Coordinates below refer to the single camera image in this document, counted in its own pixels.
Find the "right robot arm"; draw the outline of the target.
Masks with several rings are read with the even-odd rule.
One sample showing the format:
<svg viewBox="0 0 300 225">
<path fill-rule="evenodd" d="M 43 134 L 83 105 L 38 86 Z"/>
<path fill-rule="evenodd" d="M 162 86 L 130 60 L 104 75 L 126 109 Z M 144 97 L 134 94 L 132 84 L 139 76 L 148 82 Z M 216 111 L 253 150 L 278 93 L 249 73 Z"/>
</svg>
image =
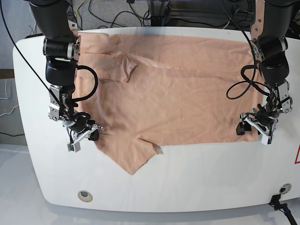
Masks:
<svg viewBox="0 0 300 225">
<path fill-rule="evenodd" d="M 77 112 L 78 102 L 91 98 L 98 88 L 98 76 L 88 66 L 78 64 L 81 37 L 73 7 L 68 0 L 30 0 L 33 17 L 44 35 L 45 77 L 50 84 L 49 118 L 61 120 L 67 128 L 70 144 L 83 138 L 96 141 L 102 126 L 95 124 L 86 112 Z M 84 97 L 73 98 L 78 70 L 87 70 L 94 77 L 94 87 Z"/>
</svg>

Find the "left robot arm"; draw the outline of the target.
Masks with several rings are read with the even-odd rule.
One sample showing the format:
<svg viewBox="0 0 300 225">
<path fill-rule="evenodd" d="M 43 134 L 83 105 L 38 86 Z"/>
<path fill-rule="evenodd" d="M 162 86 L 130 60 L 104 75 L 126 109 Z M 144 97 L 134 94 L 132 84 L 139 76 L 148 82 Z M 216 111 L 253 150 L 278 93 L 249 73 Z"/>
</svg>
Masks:
<svg viewBox="0 0 300 225">
<path fill-rule="evenodd" d="M 299 9 L 298 0 L 257 0 L 254 18 L 247 41 L 254 63 L 244 66 L 241 75 L 249 87 L 266 95 L 266 105 L 258 105 L 251 112 L 241 113 L 236 128 L 244 135 L 255 128 L 262 135 L 264 145 L 271 144 L 278 117 L 293 109 L 286 80 L 290 69 L 285 55 L 288 49 L 286 33 Z"/>
</svg>

